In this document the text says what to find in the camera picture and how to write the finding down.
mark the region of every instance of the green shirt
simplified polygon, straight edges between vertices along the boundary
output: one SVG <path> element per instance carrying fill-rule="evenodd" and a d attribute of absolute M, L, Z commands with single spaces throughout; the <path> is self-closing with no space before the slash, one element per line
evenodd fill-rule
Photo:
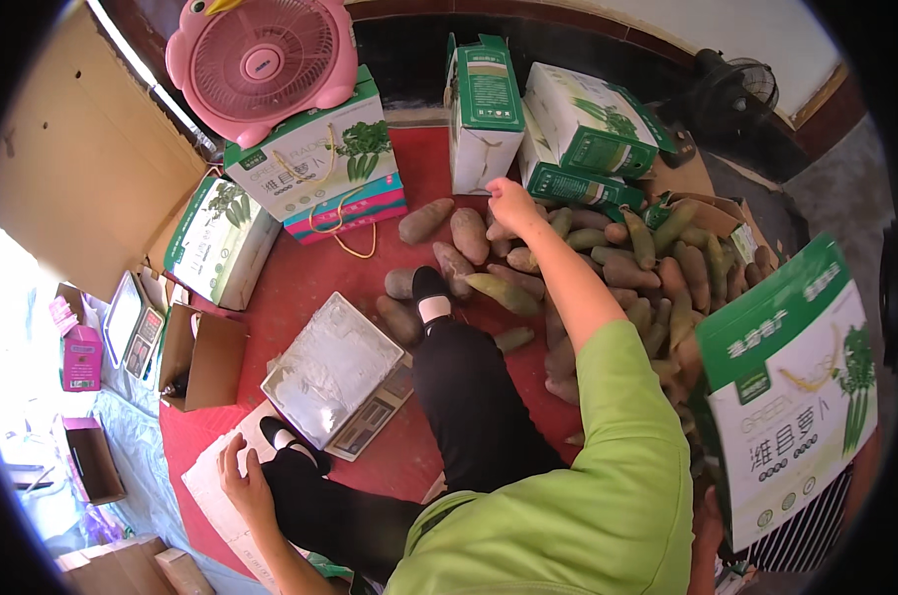
<path fill-rule="evenodd" d="M 687 590 L 690 452 L 634 326 L 599 328 L 578 354 L 577 379 L 585 445 L 572 468 L 428 506 L 386 593 Z"/>

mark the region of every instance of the red mat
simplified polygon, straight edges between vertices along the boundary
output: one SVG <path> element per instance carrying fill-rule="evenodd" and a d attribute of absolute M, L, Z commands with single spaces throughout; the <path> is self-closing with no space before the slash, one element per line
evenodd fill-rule
<path fill-rule="evenodd" d="M 410 210 L 450 195 L 447 128 L 390 130 L 399 175 Z M 486 197 L 457 196 L 457 207 L 485 212 Z M 282 232 L 267 259 L 261 278 L 245 312 L 215 308 L 194 297 L 195 307 L 243 321 L 250 328 L 241 369 L 237 405 L 181 413 L 161 407 L 159 423 L 165 440 L 168 474 L 178 497 L 181 519 L 191 545 L 242 574 L 251 573 L 205 519 L 188 493 L 181 474 L 219 435 L 238 424 L 265 395 L 260 385 L 267 362 L 281 355 L 293 342 L 310 316 L 333 292 L 340 292 L 353 305 L 376 321 L 376 299 L 384 293 L 384 276 L 397 267 L 431 265 L 438 268 L 429 242 L 407 245 L 399 241 L 397 219 L 377 225 L 377 252 L 361 260 L 347 254 L 332 238 L 317 244 L 300 245 Z M 348 232 L 341 239 L 359 252 L 372 244 L 371 228 Z M 433 240 L 452 242 L 448 222 Z M 472 325 L 492 334 L 512 327 L 532 327 L 536 339 L 506 358 L 509 373 L 524 399 L 532 419 L 567 461 L 577 448 L 562 441 L 581 428 L 579 409 L 550 395 L 544 388 L 544 321 L 515 316 L 491 299 L 477 294 L 461 315 Z M 355 463 L 334 460 L 330 478 L 352 487 L 419 502 L 443 470 L 443 461 L 429 424 L 416 397 L 398 411 Z"/>

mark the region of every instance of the black shoe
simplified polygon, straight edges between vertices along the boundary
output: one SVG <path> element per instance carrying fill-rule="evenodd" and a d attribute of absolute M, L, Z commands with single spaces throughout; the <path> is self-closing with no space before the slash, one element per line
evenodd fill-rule
<path fill-rule="evenodd" d="M 294 428 L 291 427 L 289 423 L 284 422 L 282 419 L 268 415 L 261 418 L 258 427 L 261 428 L 261 434 L 265 435 L 265 440 L 270 446 L 274 446 L 274 436 L 276 436 L 278 430 L 285 429 L 290 432 L 291 435 L 294 436 L 294 439 L 290 441 L 290 445 L 300 444 L 304 446 L 311 456 L 314 457 L 314 460 L 317 461 L 317 472 L 321 475 L 326 475 L 333 468 L 333 460 L 330 458 L 330 455 L 310 446 L 306 440 L 300 438 L 298 433 L 294 431 Z"/>
<path fill-rule="evenodd" d="M 419 302 L 426 298 L 444 295 L 450 303 L 452 302 L 452 293 L 449 292 L 449 286 L 446 284 L 443 276 L 432 267 L 419 267 L 413 273 L 413 301 L 416 302 L 416 314 L 419 315 Z M 439 316 L 430 320 L 423 325 L 425 334 L 429 334 L 429 327 L 436 321 L 449 320 L 451 316 Z"/>

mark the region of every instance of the white sock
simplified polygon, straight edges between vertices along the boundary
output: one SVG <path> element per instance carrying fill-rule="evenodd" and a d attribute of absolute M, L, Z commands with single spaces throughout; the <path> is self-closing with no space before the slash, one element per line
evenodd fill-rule
<path fill-rule="evenodd" d="M 276 448 L 276 450 L 280 450 L 292 442 L 294 442 L 294 434 L 291 434 L 285 429 L 279 429 L 277 430 L 277 433 L 274 434 L 274 448 Z"/>
<path fill-rule="evenodd" d="M 431 320 L 437 319 L 439 316 L 449 316 L 452 314 L 452 303 L 449 298 L 444 295 L 434 295 L 423 300 L 419 300 L 419 318 L 425 325 Z"/>
<path fill-rule="evenodd" d="M 294 444 L 290 445 L 290 449 L 297 450 L 298 452 L 302 452 L 303 454 L 307 455 L 307 458 L 310 459 L 310 461 L 314 464 L 314 467 L 318 466 L 317 459 L 314 458 L 314 455 L 310 454 L 310 451 L 307 450 L 306 446 L 301 445 L 299 442 L 295 442 Z"/>

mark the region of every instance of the pink fan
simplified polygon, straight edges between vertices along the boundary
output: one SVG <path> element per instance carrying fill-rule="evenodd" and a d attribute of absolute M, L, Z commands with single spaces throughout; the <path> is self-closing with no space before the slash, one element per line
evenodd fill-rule
<path fill-rule="evenodd" d="M 242 149 L 274 125 L 353 95 L 357 49 L 343 0 L 189 0 L 165 52 L 185 101 Z"/>

